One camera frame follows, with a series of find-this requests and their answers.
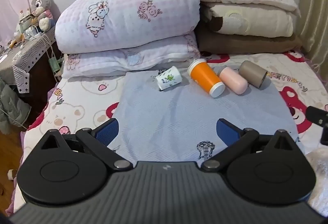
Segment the pink cup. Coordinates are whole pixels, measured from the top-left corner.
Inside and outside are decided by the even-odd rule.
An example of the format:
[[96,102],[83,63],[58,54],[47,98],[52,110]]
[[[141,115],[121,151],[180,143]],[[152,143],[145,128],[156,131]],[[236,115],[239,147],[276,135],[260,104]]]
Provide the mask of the pink cup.
[[242,95],[248,88],[248,82],[230,67],[224,67],[219,72],[221,81],[237,95]]

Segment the taupe brown cup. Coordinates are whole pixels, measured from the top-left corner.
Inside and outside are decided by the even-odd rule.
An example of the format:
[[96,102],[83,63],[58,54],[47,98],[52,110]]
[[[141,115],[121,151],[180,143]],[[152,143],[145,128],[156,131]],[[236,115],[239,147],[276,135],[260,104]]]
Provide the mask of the taupe brown cup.
[[238,73],[249,84],[256,88],[260,88],[266,78],[267,70],[250,61],[243,61],[238,69]]

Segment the orange cup with white rims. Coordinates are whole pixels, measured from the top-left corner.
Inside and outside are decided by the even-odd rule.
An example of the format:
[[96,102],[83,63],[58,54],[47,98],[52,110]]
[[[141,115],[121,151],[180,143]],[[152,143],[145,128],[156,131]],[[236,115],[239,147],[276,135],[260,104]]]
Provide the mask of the orange cup with white rims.
[[199,58],[193,61],[188,68],[188,74],[211,97],[217,98],[223,94],[225,84],[205,59]]

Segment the white floral ceramic cup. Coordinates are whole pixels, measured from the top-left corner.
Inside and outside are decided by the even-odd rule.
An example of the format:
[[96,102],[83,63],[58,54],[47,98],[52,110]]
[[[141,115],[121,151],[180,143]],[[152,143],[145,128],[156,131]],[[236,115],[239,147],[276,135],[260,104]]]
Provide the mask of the white floral ceramic cup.
[[161,91],[171,88],[182,82],[179,70],[173,66],[156,77],[157,86]]

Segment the light blue textured mat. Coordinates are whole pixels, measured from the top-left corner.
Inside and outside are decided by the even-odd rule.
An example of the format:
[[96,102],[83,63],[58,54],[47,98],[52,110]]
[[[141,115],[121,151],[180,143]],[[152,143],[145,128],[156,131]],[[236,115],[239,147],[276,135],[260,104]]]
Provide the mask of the light blue textured mat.
[[263,135],[284,129],[295,142],[300,141],[296,123],[269,78],[261,88],[249,86],[242,95],[225,90],[213,98],[186,70],[181,74],[182,82],[164,91],[156,84],[156,71],[126,74],[113,114],[118,134],[109,143],[111,150],[131,163],[202,163],[227,146],[217,129],[221,118]]

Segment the grey green jacket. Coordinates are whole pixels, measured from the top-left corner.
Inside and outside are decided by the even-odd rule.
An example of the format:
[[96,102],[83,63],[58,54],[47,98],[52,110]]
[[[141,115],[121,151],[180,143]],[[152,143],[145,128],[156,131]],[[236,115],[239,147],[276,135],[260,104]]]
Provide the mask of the grey green jacket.
[[1,79],[1,134],[11,133],[11,126],[23,127],[26,122],[31,107],[23,102],[14,90]]

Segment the dark brown folded blanket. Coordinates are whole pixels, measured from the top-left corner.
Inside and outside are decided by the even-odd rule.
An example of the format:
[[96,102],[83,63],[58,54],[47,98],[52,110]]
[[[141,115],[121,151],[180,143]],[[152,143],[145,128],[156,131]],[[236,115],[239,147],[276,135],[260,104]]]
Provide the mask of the dark brown folded blanket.
[[214,33],[196,30],[195,36],[199,51],[211,54],[281,54],[299,50],[301,40],[294,34],[291,37],[266,38]]

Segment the side table with patterned cloth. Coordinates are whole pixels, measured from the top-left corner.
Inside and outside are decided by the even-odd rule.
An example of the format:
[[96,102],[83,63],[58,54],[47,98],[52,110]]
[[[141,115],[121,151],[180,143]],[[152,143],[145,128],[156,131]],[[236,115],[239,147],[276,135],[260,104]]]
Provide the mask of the side table with patterned cloth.
[[55,60],[61,57],[55,39],[55,28],[32,38],[1,55],[1,79],[32,110],[41,112],[51,90],[60,77],[56,75]]

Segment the white pink lower quilt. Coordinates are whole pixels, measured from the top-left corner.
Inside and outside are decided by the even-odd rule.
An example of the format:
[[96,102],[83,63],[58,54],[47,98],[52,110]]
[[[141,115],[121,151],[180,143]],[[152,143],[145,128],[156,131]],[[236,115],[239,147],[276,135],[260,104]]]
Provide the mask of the white pink lower quilt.
[[170,62],[182,62],[187,67],[189,61],[199,57],[195,34],[190,33],[134,48],[69,54],[65,57],[62,77],[121,76]]

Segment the beige curtain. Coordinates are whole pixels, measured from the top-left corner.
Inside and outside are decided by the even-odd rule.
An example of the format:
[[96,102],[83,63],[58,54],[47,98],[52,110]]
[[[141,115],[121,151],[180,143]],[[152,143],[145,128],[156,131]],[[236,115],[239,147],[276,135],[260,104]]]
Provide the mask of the beige curtain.
[[300,0],[297,32],[305,53],[321,73],[327,73],[327,0]]

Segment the cream brown fleece blanket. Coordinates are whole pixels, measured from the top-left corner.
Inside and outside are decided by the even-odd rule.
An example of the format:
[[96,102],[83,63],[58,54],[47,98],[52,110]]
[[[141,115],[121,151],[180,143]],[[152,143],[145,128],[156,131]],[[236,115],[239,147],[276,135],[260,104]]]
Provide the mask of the cream brown fleece blanket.
[[210,30],[221,34],[257,37],[291,37],[292,15],[274,6],[207,3],[201,15]]

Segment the grey bunny plush toy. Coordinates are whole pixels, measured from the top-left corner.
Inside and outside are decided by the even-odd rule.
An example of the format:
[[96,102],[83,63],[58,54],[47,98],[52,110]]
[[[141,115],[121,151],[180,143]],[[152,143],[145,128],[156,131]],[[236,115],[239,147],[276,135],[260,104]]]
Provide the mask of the grey bunny plush toy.
[[42,32],[47,32],[55,25],[51,6],[51,0],[31,1],[31,14],[37,18],[39,28]]

